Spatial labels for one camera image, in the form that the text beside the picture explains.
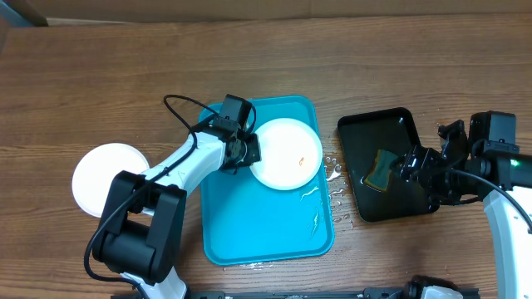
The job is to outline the yellow-green sponge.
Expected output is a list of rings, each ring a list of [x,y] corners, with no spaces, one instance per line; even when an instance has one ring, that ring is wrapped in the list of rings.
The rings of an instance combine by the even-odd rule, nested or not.
[[[379,149],[374,159],[373,166],[365,176],[363,183],[376,191],[386,192],[391,182],[392,166],[398,156],[390,151]]]

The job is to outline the white plate with red stain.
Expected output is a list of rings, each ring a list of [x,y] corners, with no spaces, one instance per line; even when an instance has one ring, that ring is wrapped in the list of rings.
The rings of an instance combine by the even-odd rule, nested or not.
[[[123,170],[140,174],[149,167],[145,156],[130,145],[100,145],[77,164],[71,179],[73,197],[85,213],[100,218],[115,176]]]

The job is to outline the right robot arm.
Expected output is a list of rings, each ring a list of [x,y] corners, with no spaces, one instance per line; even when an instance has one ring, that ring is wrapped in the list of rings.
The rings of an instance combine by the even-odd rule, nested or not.
[[[390,164],[441,205],[481,202],[492,233],[499,298],[531,297],[531,157],[489,150],[454,159],[414,147]]]

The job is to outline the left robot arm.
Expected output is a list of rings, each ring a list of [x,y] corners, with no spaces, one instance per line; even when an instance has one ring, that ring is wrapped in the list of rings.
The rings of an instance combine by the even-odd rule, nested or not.
[[[253,129],[253,124],[204,120],[155,167],[141,174],[117,174],[86,246],[86,273],[98,281],[130,284],[137,298],[188,297],[188,287],[175,270],[186,199],[209,174],[259,161]],[[94,273],[91,259],[116,275]]]

